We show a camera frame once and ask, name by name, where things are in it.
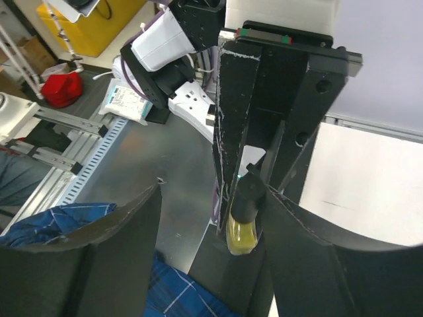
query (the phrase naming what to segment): plaid fabric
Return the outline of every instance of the plaid fabric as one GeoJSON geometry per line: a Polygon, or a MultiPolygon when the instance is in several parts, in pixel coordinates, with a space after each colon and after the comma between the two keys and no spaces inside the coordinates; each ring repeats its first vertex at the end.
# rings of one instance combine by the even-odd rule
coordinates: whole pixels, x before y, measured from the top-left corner
{"type": "Polygon", "coordinates": [[[144,317],[237,317],[183,272],[155,257],[144,317]]]}
{"type": "Polygon", "coordinates": [[[6,235],[0,236],[0,246],[47,242],[92,223],[115,208],[114,203],[74,203],[50,208],[15,223],[6,235]]]}
{"type": "MultiPolygon", "coordinates": [[[[43,243],[70,233],[116,208],[113,203],[84,203],[51,208],[15,223],[0,237],[2,246],[43,243]]],[[[238,317],[189,276],[156,256],[149,281],[144,317],[238,317]]]]}

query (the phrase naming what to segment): white wall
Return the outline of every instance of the white wall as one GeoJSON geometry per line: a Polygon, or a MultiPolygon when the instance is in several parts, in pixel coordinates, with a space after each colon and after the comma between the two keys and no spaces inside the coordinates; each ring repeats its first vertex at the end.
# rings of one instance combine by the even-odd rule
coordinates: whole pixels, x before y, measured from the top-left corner
{"type": "Polygon", "coordinates": [[[364,67],[331,112],[423,132],[423,1],[342,0],[335,47],[364,67]]]}
{"type": "Polygon", "coordinates": [[[0,23],[15,43],[22,37],[30,38],[26,28],[14,16],[3,0],[0,0],[0,23]]]}
{"type": "Polygon", "coordinates": [[[26,16],[26,18],[31,22],[33,27],[37,32],[43,37],[47,45],[52,49],[52,51],[60,56],[64,50],[61,48],[59,43],[54,38],[54,35],[50,33],[47,26],[42,22],[40,17],[37,15],[37,8],[42,4],[41,0],[15,0],[16,5],[26,16]]]}

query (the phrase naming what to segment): jeans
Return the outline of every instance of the jeans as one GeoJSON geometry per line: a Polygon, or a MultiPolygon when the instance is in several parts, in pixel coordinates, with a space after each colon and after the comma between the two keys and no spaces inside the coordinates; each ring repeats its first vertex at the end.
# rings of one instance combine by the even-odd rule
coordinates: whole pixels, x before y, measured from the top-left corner
{"type": "Polygon", "coordinates": [[[0,207],[23,205],[49,170],[31,158],[0,151],[0,207]]]}

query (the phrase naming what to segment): metal table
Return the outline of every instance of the metal table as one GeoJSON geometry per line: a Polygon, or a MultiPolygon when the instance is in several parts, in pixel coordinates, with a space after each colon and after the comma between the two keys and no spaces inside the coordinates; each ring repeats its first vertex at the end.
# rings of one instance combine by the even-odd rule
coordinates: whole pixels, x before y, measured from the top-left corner
{"type": "Polygon", "coordinates": [[[188,273],[212,211],[212,146],[191,125],[171,116],[166,125],[129,123],[127,134],[94,186],[77,201],[124,205],[163,180],[157,249],[188,273]]]}
{"type": "MultiPolygon", "coordinates": [[[[341,227],[387,242],[423,242],[423,145],[322,123],[301,206],[341,227]]],[[[129,123],[110,164],[77,201],[123,205],[151,178],[163,180],[157,249],[188,272],[210,219],[215,172],[210,144],[171,116],[129,123]]]]}

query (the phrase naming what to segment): white plastic housing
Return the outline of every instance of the white plastic housing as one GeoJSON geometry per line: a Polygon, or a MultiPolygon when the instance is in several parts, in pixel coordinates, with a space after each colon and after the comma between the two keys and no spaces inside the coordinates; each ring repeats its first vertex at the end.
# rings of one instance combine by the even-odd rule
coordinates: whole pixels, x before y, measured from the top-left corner
{"type": "Polygon", "coordinates": [[[225,27],[247,20],[333,36],[340,0],[227,0],[225,27]]]}
{"type": "MultiPolygon", "coordinates": [[[[196,81],[193,83],[184,83],[175,93],[176,97],[169,99],[169,110],[174,115],[187,121],[210,143],[213,143],[214,128],[206,125],[206,117],[210,105],[214,102],[196,81]]],[[[247,166],[250,163],[256,164],[265,153],[266,151],[264,149],[246,145],[238,175],[244,176],[248,172],[247,166]]]]}
{"type": "MultiPolygon", "coordinates": [[[[122,64],[121,64],[121,59],[122,56],[118,56],[113,60],[113,67],[112,67],[112,72],[113,72],[113,77],[116,79],[119,79],[120,81],[122,81],[123,83],[126,83],[126,79],[124,76],[124,72],[122,71],[122,64]]],[[[137,80],[134,77],[134,74],[132,74],[131,69],[128,67],[128,65],[126,65],[126,73],[128,74],[128,78],[130,79],[131,83],[140,91],[143,92],[141,87],[139,86],[137,80]]]]}
{"type": "Polygon", "coordinates": [[[0,92],[0,145],[5,145],[40,109],[35,102],[0,92]]]}
{"type": "Polygon", "coordinates": [[[195,49],[170,9],[132,43],[132,51],[147,71],[158,71],[195,49]]]}

